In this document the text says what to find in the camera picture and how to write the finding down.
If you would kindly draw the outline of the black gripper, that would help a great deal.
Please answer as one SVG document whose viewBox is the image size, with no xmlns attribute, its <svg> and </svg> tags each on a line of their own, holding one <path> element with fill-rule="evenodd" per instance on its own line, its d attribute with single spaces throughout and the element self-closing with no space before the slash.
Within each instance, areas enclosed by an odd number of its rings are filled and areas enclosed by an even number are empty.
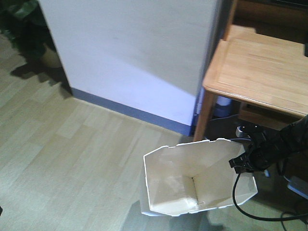
<svg viewBox="0 0 308 231">
<path fill-rule="evenodd" d="M 230 159 L 229 165 L 236 173 L 264 171 L 277 163 L 275 146 L 271 145 L 264 132 L 248 132 L 251 144 L 238 157 Z"/>
</svg>

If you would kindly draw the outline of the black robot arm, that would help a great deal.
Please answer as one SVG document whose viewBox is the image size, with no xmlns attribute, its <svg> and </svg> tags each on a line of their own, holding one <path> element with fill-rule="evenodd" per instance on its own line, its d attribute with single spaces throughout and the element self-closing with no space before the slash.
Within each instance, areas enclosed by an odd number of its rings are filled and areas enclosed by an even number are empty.
<svg viewBox="0 0 308 231">
<path fill-rule="evenodd" d="M 308 149 L 308 117 L 282 128 L 272 138 L 268 138 L 264 129 L 256 124 L 238 127 L 237 134 L 247 135 L 251 144 L 244 153 L 229 160 L 230 167 L 237 174 L 263 171 Z"/>
</svg>

